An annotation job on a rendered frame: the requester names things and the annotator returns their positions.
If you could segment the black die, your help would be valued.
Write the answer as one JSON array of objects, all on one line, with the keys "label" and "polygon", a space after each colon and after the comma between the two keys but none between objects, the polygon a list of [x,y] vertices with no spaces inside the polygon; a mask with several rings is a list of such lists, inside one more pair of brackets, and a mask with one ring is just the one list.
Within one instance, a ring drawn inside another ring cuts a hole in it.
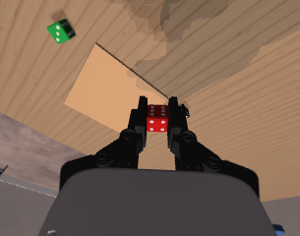
[{"label": "black die", "polygon": [[184,104],[181,104],[179,107],[179,110],[185,110],[186,118],[190,117],[189,110]]}]

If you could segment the green die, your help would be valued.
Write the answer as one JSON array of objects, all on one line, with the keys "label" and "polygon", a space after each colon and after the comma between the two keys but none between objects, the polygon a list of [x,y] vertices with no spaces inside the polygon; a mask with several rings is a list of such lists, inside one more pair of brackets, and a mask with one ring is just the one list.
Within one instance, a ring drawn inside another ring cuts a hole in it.
[{"label": "green die", "polygon": [[65,42],[76,35],[66,19],[47,27],[47,30],[58,44]]}]

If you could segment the red die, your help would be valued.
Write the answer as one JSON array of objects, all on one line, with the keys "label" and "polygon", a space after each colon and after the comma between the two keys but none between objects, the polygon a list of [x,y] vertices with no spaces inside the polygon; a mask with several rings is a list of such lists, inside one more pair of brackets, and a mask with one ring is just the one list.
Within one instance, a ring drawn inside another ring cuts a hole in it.
[{"label": "red die", "polygon": [[149,104],[147,113],[148,132],[167,132],[168,106]]}]

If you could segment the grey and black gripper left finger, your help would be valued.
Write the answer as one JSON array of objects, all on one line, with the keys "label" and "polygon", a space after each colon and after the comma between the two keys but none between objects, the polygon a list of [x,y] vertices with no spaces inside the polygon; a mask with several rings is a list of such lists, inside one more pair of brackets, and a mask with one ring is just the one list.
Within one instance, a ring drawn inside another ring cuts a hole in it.
[{"label": "grey and black gripper left finger", "polygon": [[[137,168],[139,153],[147,141],[148,98],[140,96],[138,109],[132,109],[128,128],[108,146],[96,154],[87,155],[63,164],[60,171],[59,192],[65,182],[74,174],[91,168]],[[133,166],[134,165],[134,166]]]}]

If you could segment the tan flat mat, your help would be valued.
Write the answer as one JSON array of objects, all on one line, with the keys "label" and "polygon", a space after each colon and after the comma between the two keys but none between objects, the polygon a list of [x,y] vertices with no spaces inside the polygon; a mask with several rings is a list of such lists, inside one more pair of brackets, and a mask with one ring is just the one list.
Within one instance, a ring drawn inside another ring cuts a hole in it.
[{"label": "tan flat mat", "polygon": [[140,96],[162,105],[168,97],[95,44],[64,104],[121,133]]}]

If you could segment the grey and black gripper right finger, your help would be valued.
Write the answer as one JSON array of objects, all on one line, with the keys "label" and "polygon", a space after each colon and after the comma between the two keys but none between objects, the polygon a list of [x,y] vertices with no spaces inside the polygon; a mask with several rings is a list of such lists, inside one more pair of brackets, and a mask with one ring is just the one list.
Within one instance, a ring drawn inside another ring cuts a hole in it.
[{"label": "grey and black gripper right finger", "polygon": [[185,110],[179,110],[177,96],[171,96],[168,100],[167,142],[168,148],[175,154],[175,170],[233,176],[247,183],[260,198],[258,175],[249,168],[221,160],[218,155],[200,144],[195,133],[188,130]]}]

